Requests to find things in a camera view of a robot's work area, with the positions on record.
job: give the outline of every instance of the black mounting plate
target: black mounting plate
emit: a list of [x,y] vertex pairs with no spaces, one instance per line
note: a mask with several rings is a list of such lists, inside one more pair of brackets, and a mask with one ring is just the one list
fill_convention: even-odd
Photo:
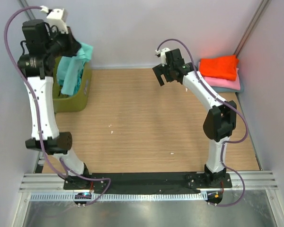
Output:
[[[167,172],[167,173],[95,173],[90,178],[111,178],[108,194],[194,194],[199,189],[212,188],[220,190],[221,181],[217,184],[209,184],[204,178],[204,173],[197,172]],[[223,178],[223,187],[231,188],[229,174]],[[101,193],[106,187],[107,181],[94,182],[95,193]],[[90,182],[77,176],[71,176],[64,182],[65,190],[89,190]]]

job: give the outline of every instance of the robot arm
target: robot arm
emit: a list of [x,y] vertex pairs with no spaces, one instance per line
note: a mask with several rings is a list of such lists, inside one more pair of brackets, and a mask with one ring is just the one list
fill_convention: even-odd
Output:
[[[23,23],[22,31],[25,37],[23,42],[26,43],[29,53],[23,52],[18,66],[34,90],[41,109],[42,140],[46,153],[58,160],[62,158],[66,166],[74,172],[87,175],[88,169],[71,148],[71,133],[59,132],[53,109],[55,58],[75,56],[81,45],[74,39],[70,28],[65,24],[66,11],[64,9],[42,7],[41,11],[47,13],[47,23],[40,19]],[[26,147],[40,151],[36,107],[28,88],[27,92],[32,114],[32,135],[31,139],[26,141]]]
[[[218,184],[226,174],[226,169],[221,163],[222,144],[224,141],[230,139],[232,130],[236,127],[236,113],[216,100],[218,98],[227,102],[207,84],[200,72],[197,72],[198,77],[196,76],[191,62],[185,64],[179,49],[171,51],[165,48],[161,51],[157,51],[157,56],[161,58],[161,64],[154,67],[153,71],[160,85],[164,85],[161,78],[162,74],[167,82],[174,80],[180,82],[195,94],[208,111],[203,124],[203,130],[210,139],[209,156],[205,165],[205,177],[209,184]],[[210,95],[204,86],[206,86],[207,90],[210,90],[215,97]],[[236,108],[234,101],[227,103]]]

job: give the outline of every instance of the towel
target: towel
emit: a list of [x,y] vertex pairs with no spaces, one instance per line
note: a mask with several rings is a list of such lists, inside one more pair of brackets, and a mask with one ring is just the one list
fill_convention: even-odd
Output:
[[84,64],[91,60],[93,47],[80,44],[77,56],[62,57],[57,68],[57,81],[62,86],[61,93],[65,95],[73,96],[78,92]]
[[226,88],[226,87],[212,87],[213,90],[215,90],[215,92],[220,93],[220,92],[244,92],[244,85],[242,83],[242,81],[240,80],[240,90],[235,90],[235,89],[231,89],[231,88]]
[[213,78],[213,77],[204,77],[204,80],[211,86],[211,87],[223,87],[229,88],[236,91],[240,91],[240,79],[238,75],[238,68],[236,68],[236,80],[227,80],[227,79],[220,79],[220,78]]
[[236,80],[237,64],[239,60],[235,55],[222,56],[213,59],[201,59],[199,71],[203,76],[220,79]]

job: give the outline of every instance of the plastic bin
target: plastic bin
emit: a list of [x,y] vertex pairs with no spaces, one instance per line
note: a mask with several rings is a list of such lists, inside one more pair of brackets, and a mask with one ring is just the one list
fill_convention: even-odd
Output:
[[86,107],[91,80],[91,68],[89,63],[85,63],[81,78],[81,85],[77,94],[73,96],[61,94],[61,86],[56,79],[57,68],[61,58],[56,59],[56,65],[53,70],[53,109],[55,113],[76,112]]

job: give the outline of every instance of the teal cloth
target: teal cloth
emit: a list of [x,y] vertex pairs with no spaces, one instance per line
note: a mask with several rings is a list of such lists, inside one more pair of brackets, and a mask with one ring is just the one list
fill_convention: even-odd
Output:
[[217,93],[219,93],[219,92],[238,92],[238,93],[242,93],[244,91],[244,85],[242,83],[242,80],[240,80],[240,90],[230,89],[230,88],[226,88],[226,87],[212,87],[212,88]]
[[57,68],[57,81],[62,86],[61,93],[75,95],[81,84],[84,64],[91,60],[93,47],[80,42],[81,48],[74,57],[62,57]]

